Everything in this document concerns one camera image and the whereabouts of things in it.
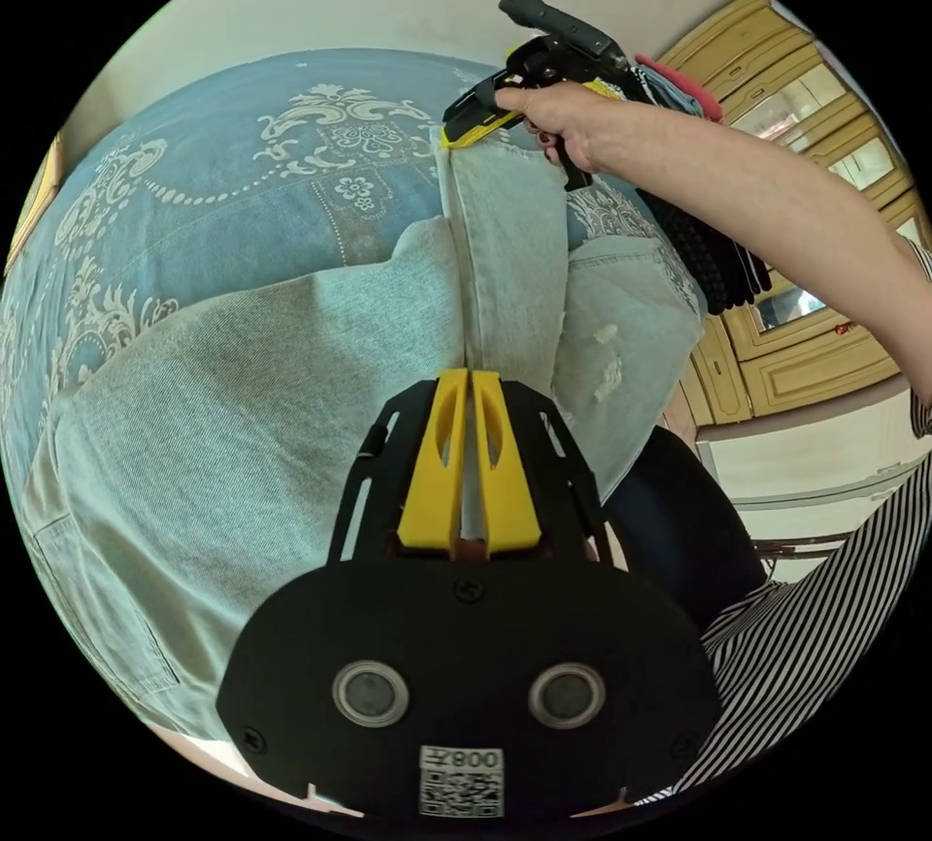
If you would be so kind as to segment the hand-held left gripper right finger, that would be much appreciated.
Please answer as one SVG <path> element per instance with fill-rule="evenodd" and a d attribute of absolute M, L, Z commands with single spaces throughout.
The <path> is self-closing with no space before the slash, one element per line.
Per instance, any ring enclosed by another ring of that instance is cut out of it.
<path fill-rule="evenodd" d="M 498 374 L 472 375 L 479 485 L 488 556 L 537 548 L 542 533 Z"/>

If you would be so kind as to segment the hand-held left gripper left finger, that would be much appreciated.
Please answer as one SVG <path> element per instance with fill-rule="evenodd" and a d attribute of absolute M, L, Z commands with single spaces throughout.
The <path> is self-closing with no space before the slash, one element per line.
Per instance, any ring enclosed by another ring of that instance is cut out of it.
<path fill-rule="evenodd" d="M 469 373 L 440 373 L 397 529 L 406 551 L 454 552 L 460 532 Z"/>

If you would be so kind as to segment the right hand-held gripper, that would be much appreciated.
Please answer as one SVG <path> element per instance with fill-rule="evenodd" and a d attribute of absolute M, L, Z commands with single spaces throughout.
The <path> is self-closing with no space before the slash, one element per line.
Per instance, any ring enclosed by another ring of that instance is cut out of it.
<path fill-rule="evenodd" d="M 545 33 L 515 48 L 505 67 L 479 81 L 448 106 L 442 147 L 462 150 L 509 131 L 521 116 L 499 108 L 495 93 L 507 86 L 542 88 L 561 82 L 587 86 L 608 98 L 632 97 L 632 66 L 603 33 Z"/>

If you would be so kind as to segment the person's right hand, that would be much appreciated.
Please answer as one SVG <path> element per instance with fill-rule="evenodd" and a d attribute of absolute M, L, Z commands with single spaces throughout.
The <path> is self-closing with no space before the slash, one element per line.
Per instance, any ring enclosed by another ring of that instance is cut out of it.
<path fill-rule="evenodd" d="M 566 82 L 536 89 L 505 87 L 495 93 L 494 101 L 521 116 L 551 163 L 561 163 L 557 148 L 562 144 L 572 164 L 587 173 L 626 172 L 621 101 Z"/>

